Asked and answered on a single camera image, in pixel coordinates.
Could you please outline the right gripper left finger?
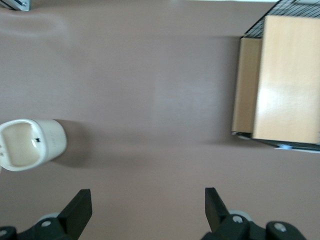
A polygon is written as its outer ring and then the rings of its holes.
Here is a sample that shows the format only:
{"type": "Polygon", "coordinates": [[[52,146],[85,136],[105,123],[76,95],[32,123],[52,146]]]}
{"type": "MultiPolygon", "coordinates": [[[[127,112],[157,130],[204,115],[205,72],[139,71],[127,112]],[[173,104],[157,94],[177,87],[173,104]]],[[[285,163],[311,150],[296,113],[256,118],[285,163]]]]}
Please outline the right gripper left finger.
{"type": "Polygon", "coordinates": [[[78,240],[92,216],[89,189],[81,189],[57,217],[38,221],[17,234],[19,240],[78,240]]]}

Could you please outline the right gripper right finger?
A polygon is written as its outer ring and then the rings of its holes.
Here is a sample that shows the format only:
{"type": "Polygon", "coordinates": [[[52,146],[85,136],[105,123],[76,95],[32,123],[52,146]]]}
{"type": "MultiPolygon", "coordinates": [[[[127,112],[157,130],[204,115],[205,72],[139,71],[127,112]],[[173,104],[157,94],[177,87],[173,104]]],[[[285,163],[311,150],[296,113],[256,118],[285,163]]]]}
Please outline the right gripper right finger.
{"type": "Polygon", "coordinates": [[[203,240],[305,240],[292,224],[270,221],[260,227],[240,213],[230,213],[214,187],[205,189],[205,215],[211,229],[203,240]]]}

